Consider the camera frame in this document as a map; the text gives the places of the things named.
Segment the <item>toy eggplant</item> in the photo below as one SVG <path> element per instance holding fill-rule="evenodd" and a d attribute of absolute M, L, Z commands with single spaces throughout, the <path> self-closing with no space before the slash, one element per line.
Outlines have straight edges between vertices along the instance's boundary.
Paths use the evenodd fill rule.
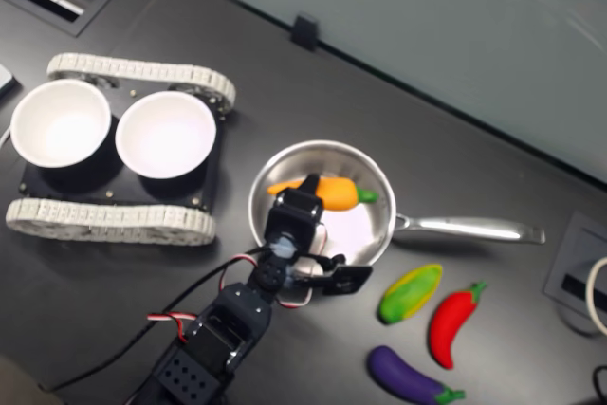
<path fill-rule="evenodd" d="M 464 391 L 454 391 L 444 384 L 417 372 L 394 350 L 378 346 L 367 359 L 374 380 L 386 391 L 417 405 L 447 405 L 466 398 Z"/>
<path fill-rule="evenodd" d="M 440 265 L 425 265 L 403 275 L 383 295 L 380 319 L 391 324 L 411 317 L 436 291 L 442 275 Z"/>
<path fill-rule="evenodd" d="M 481 292 L 487 287 L 485 282 L 474 284 L 468 289 L 452 293 L 443 301 L 430 323 L 430 352 L 436 362 L 445 369 L 453 368 L 451 344 L 457 332 L 469 316 L 476 310 Z"/>
<path fill-rule="evenodd" d="M 302 180 L 282 182 L 267 189 L 269 194 L 277 194 L 287 187 L 297 188 Z M 316 196 L 322 200 L 324 208 L 328 211 L 348 211 L 358 203 L 375 203 L 377 193 L 359 189 L 347 177 L 321 177 L 316 189 Z"/>

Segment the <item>toy carrot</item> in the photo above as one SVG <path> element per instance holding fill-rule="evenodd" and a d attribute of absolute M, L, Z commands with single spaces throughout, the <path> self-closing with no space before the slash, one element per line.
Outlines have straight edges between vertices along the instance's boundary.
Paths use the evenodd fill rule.
<path fill-rule="evenodd" d="M 430 323 L 430 351 L 436 362 L 445 369 L 453 368 L 451 344 L 457 332 L 476 310 L 481 292 L 487 287 L 479 282 L 468 289 L 452 293 L 436 309 Z"/>
<path fill-rule="evenodd" d="M 436 291 L 442 275 L 440 265 L 425 265 L 403 275 L 383 295 L 378 311 L 381 320 L 390 324 L 411 317 Z"/>
<path fill-rule="evenodd" d="M 297 188 L 302 180 L 282 182 L 267 189 L 269 194 L 277 194 L 287 187 Z M 324 208 L 328 211 L 348 211 L 358 203 L 375 203 L 377 193 L 359 189 L 347 177 L 321 177 L 316 196 L 322 200 Z"/>

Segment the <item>white paper bowl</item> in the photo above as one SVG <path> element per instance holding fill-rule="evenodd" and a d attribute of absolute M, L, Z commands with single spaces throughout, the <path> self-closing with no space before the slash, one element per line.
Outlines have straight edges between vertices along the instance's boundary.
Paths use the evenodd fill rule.
<path fill-rule="evenodd" d="M 90 157 L 112 123 L 107 99 L 78 80 L 45 83 L 17 105 L 10 137 L 25 160 L 44 168 L 63 168 Z"/>
<path fill-rule="evenodd" d="M 211 152 L 217 126 L 209 107 L 182 92 L 157 92 L 131 106 L 118 124 L 116 147 L 138 175 L 184 175 Z"/>

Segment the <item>white tank tread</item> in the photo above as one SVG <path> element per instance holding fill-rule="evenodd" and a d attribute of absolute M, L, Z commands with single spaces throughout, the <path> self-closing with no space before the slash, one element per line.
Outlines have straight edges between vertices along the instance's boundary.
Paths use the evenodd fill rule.
<path fill-rule="evenodd" d="M 179 206 L 102 206 L 23 198 L 10 203 L 9 228 L 49 239 L 201 246 L 215 237 L 212 217 Z"/>
<path fill-rule="evenodd" d="M 125 78 L 168 83 L 178 90 L 216 97 L 224 114 L 232 110 L 236 100 L 236 88 L 228 78 L 196 65 L 161 64 L 69 52 L 53 57 L 46 74 L 51 80 L 88 76 L 110 82 Z"/>

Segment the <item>desk surface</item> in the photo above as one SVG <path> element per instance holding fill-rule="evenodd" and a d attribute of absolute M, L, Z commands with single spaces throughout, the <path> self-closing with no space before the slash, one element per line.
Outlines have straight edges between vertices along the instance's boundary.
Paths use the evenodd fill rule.
<path fill-rule="evenodd" d="M 401 403 L 366 376 L 378 344 L 452 387 L 471 405 L 591 405 L 590 373 L 607 360 L 605 340 L 568 329 L 542 289 L 575 211 L 607 224 L 607 195 L 324 52 L 292 45 L 284 31 L 226 0 L 114 0 L 75 39 L 0 1 L 0 57 L 24 85 L 0 106 L 0 128 L 15 104 L 45 80 L 64 51 L 201 64 L 238 89 L 222 156 L 213 248 L 64 243 L 0 227 L 0 351 L 44 384 L 80 373 L 129 340 L 156 311 L 210 267 L 251 247 L 246 204 L 258 170 L 306 139 L 347 142 L 372 156 L 410 215 L 485 215 L 545 227 L 545 246 L 401 237 L 357 295 L 277 309 L 238 372 L 230 403 Z M 296 119 L 284 125 L 285 119 Z M 24 163 L 0 154 L 0 208 L 17 197 Z M 429 262 L 445 268 L 431 304 L 384 327 L 375 309 L 384 289 Z M 425 334 L 438 298 L 485 279 L 489 288 L 454 346 L 456 370 L 428 356 Z M 182 310 L 215 294 L 201 288 Z M 590 327 L 580 319 L 579 324 Z M 160 325 L 122 361 L 60 396 L 70 404 L 120 404 L 174 336 Z"/>

